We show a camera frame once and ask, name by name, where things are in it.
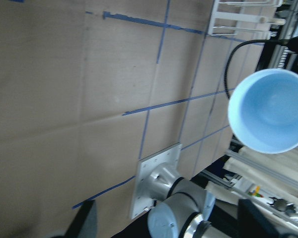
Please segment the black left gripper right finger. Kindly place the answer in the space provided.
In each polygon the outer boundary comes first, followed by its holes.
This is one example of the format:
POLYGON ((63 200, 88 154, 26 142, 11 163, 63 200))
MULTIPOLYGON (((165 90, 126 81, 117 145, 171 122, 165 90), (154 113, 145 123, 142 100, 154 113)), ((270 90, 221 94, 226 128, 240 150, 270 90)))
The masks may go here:
POLYGON ((249 199, 238 201, 238 234, 240 238, 284 237, 249 199))

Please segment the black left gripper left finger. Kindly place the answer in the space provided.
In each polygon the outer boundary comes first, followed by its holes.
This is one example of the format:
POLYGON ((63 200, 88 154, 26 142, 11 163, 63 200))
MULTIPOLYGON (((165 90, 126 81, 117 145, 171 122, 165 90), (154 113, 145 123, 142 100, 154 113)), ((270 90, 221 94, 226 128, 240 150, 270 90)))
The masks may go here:
POLYGON ((95 238, 97 235, 97 209, 94 200, 83 203, 67 229, 65 238, 95 238))

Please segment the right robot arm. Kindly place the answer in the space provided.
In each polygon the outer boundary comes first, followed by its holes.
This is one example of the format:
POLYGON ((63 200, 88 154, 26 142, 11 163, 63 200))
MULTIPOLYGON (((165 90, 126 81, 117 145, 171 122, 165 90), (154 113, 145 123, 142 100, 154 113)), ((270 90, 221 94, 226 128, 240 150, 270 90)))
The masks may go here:
MULTIPOLYGON (((298 146, 298 74, 263 69, 246 77, 231 95, 228 121, 247 147, 278 154, 298 146)), ((148 215, 153 238, 202 238, 215 197, 162 163, 147 178, 149 195, 158 200, 148 215)))

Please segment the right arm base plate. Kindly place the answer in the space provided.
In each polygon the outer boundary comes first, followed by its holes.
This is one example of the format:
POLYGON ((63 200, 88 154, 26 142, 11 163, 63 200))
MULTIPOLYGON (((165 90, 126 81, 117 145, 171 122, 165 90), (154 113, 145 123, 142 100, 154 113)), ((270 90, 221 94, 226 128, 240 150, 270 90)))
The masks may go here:
POLYGON ((130 219, 150 210, 155 201, 167 198, 171 187, 181 177, 177 171, 181 149, 182 144, 176 143, 138 162, 130 219))

